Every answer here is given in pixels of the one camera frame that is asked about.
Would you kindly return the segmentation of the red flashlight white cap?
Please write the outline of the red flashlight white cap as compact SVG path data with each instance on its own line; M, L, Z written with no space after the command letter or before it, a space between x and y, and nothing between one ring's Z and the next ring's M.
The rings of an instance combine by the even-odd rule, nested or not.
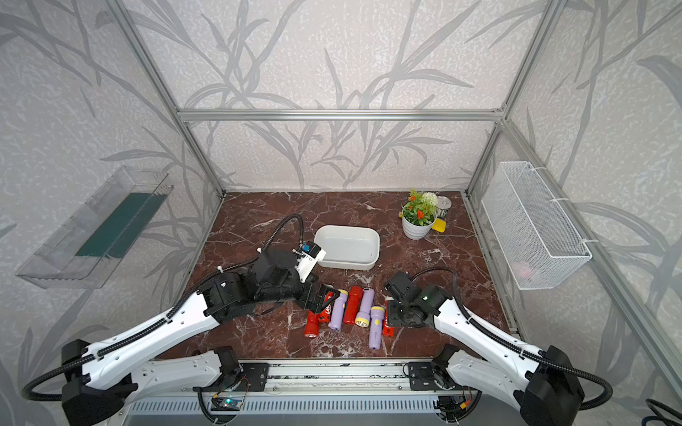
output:
M382 335L384 337L394 337L395 334L395 328L392 327L389 323L389 306L390 303L394 301L391 297L387 297L385 299L385 317L384 317L384 323L383 323L383 328L382 328Z

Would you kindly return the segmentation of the white plastic storage box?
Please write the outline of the white plastic storage box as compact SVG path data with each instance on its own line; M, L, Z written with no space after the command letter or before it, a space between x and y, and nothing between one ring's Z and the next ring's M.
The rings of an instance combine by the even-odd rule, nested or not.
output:
M326 252L321 267L369 271L379 259L380 236L368 227L325 225L314 242Z

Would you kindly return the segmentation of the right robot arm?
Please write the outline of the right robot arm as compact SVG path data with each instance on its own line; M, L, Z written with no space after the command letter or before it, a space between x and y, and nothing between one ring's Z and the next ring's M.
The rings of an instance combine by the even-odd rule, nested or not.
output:
M465 307L456 291L420 287L399 272L385 284L391 327L433 328L472 350L446 346L432 360L442 390L473 388L519 411L528 425L571 425L581 411L599 408L613 396L605 379L572 366L566 353L543 350L513 337Z

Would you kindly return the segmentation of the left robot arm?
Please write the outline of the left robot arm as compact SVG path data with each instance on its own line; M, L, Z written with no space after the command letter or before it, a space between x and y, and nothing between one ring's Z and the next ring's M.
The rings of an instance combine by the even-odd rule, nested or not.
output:
M95 425L131 404L149 385L161 383L144 367L190 337L246 317L263 304L277 309L292 301L303 310L323 312L340 296L313 272L326 256L324 249L304 240L290 251L271 247L291 221L301 224L303 218L298 213L285 217L256 257L218 268L167 311L104 341L76 339L64 345L60 366L28 381L21 396L59 402L71 425Z

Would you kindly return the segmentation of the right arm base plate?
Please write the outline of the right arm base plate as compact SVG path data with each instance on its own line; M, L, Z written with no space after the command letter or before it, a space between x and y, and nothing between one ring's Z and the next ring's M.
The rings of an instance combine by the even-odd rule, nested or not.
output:
M405 365L410 390L413 392L446 391L448 382L444 378L445 370L433 362L413 361Z

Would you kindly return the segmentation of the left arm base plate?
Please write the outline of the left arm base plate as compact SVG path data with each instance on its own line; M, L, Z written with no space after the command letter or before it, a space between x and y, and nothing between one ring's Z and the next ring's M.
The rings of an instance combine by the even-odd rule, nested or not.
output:
M245 362L241 381L234 387L235 392L264 392L270 364L267 362Z

